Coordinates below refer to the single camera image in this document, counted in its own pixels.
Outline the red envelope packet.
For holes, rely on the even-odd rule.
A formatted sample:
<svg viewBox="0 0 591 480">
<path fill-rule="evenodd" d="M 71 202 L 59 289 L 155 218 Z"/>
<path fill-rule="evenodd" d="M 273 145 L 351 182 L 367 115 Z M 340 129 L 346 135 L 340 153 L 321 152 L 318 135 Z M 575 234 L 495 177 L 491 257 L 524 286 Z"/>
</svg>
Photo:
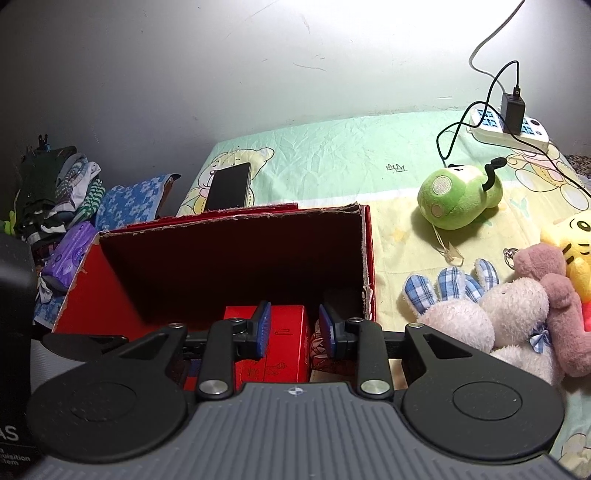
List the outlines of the red envelope packet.
<svg viewBox="0 0 591 480">
<path fill-rule="evenodd" d="M 310 322 L 303 305 L 271 307 L 266 356 L 235 362 L 235 390 L 249 382 L 308 383 L 310 340 Z"/>
</svg>

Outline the red patterned small object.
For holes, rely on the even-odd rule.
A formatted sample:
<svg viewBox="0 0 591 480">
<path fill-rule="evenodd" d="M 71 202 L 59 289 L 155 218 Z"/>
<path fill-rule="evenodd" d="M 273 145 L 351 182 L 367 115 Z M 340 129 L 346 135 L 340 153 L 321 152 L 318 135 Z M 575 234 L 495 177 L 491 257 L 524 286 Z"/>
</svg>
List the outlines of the red patterned small object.
<svg viewBox="0 0 591 480">
<path fill-rule="evenodd" d="M 322 340 L 322 331 L 320 321 L 315 322 L 314 333 L 311 335 L 310 342 L 310 361 L 311 369 L 325 373 L 335 373 L 335 363 L 329 358 L 327 349 Z"/>
</svg>

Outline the red cardboard box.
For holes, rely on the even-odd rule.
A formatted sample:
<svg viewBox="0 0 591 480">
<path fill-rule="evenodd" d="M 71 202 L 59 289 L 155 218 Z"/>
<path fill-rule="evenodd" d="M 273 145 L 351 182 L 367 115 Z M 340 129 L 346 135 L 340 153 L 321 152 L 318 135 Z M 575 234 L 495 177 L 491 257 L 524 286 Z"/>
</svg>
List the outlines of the red cardboard box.
<svg viewBox="0 0 591 480">
<path fill-rule="evenodd" d="M 262 302 L 373 319 L 370 208 L 294 204 L 161 219 L 98 234 L 69 288 L 57 334 L 138 339 L 170 323 L 204 332 Z"/>
</svg>

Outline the pink rabbit plush toy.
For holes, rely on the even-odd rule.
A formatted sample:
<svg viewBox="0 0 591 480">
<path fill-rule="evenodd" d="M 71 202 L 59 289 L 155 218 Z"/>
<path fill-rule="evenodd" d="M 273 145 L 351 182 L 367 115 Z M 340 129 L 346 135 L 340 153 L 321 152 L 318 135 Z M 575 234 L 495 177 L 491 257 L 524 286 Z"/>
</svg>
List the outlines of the pink rabbit plush toy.
<svg viewBox="0 0 591 480">
<path fill-rule="evenodd" d="M 457 266 L 432 282 L 408 276 L 402 291 L 419 322 L 556 386 L 563 377 L 547 326 L 550 302 L 529 278 L 501 283 L 494 265 L 479 259 L 472 275 Z"/>
</svg>

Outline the black smartphone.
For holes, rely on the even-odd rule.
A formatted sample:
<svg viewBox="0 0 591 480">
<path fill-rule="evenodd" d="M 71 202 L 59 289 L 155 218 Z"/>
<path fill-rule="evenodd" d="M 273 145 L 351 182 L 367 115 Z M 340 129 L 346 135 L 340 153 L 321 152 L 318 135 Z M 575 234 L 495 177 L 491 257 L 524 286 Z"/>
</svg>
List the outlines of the black smartphone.
<svg viewBox="0 0 591 480">
<path fill-rule="evenodd" d="M 214 173 L 204 210 L 218 211 L 246 206 L 250 187 L 250 165 L 242 163 Z"/>
</svg>

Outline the blue checkered towel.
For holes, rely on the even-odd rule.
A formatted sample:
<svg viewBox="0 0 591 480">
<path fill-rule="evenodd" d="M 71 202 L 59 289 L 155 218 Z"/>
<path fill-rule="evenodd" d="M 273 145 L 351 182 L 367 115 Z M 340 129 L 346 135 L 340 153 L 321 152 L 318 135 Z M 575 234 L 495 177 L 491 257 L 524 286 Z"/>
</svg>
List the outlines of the blue checkered towel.
<svg viewBox="0 0 591 480">
<path fill-rule="evenodd" d="M 154 220 L 178 178 L 175 173 L 163 174 L 129 186 L 117 185 L 109 190 L 103 186 L 100 179 L 93 179 L 78 209 L 68 214 L 63 237 L 68 230 L 84 221 L 90 221 L 99 233 Z M 40 273 L 33 321 L 51 329 L 57 320 L 67 291 L 52 290 Z"/>
</svg>

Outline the purple tissue pack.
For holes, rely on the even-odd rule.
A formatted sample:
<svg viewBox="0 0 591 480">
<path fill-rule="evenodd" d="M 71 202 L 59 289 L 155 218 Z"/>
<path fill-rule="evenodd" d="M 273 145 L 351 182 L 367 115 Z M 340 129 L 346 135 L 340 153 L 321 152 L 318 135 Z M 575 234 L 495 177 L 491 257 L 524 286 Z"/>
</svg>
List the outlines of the purple tissue pack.
<svg viewBox="0 0 591 480">
<path fill-rule="evenodd" d="M 90 221 L 78 223 L 67 231 L 41 272 L 52 290 L 66 292 L 69 289 L 96 234 Z"/>
</svg>

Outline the green caterpillar plush toy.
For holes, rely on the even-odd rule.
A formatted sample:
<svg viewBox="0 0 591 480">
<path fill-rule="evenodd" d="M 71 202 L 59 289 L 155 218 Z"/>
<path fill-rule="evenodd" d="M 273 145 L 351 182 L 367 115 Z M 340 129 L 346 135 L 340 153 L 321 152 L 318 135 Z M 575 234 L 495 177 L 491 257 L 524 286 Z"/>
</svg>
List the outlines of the green caterpillar plush toy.
<svg viewBox="0 0 591 480">
<path fill-rule="evenodd" d="M 458 230 L 476 220 L 485 210 L 496 208 L 503 198 L 497 170 L 507 159 L 497 157 L 483 167 L 450 165 L 432 173 L 418 192 L 423 217 L 443 230 Z"/>
</svg>

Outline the mauve pink plush toy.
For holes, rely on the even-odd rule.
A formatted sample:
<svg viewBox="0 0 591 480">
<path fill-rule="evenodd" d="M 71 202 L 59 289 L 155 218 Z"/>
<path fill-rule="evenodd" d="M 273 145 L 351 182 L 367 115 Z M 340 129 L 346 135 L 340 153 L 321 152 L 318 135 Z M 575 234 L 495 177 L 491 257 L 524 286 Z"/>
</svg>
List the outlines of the mauve pink plush toy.
<svg viewBox="0 0 591 480">
<path fill-rule="evenodd" d="M 513 262 L 518 277 L 539 281 L 548 295 L 547 325 L 562 370 L 570 377 L 589 375 L 590 332 L 585 329 L 583 303 L 567 277 L 562 251 L 539 243 L 519 250 Z"/>
</svg>

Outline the pile of folded clothes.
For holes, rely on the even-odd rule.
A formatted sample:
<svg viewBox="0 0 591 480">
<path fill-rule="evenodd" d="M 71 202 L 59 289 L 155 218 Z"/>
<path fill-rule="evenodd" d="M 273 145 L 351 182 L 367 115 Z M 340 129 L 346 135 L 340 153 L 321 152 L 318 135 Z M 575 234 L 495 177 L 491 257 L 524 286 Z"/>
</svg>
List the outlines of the pile of folded clothes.
<svg viewBox="0 0 591 480">
<path fill-rule="evenodd" d="M 29 245 L 42 266 L 65 234 L 94 217 L 105 193 L 100 165 L 74 146 L 52 148 L 47 135 L 29 146 L 5 232 Z"/>
</svg>

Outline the yellow tiger plush toy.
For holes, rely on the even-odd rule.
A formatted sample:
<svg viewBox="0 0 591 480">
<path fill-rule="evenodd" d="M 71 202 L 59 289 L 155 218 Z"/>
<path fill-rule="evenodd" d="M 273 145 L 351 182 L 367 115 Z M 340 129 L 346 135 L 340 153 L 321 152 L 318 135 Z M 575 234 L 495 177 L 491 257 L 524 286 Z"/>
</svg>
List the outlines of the yellow tiger plush toy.
<svg viewBox="0 0 591 480">
<path fill-rule="evenodd" d="M 590 331 L 591 256 L 590 211 L 580 212 L 541 229 L 541 241 L 562 250 L 566 274 L 582 302 L 584 329 Z"/>
</svg>

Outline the black charger adapter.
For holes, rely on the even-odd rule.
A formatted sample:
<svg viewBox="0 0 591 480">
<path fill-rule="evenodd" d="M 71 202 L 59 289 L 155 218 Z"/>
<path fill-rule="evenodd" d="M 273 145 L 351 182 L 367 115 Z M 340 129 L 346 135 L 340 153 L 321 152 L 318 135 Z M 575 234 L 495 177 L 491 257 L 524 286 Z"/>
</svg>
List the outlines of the black charger adapter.
<svg viewBox="0 0 591 480">
<path fill-rule="evenodd" d="M 525 115 L 526 104 L 521 97 L 518 85 L 511 93 L 504 93 L 499 117 L 503 122 L 503 131 L 512 135 L 520 135 Z"/>
</svg>

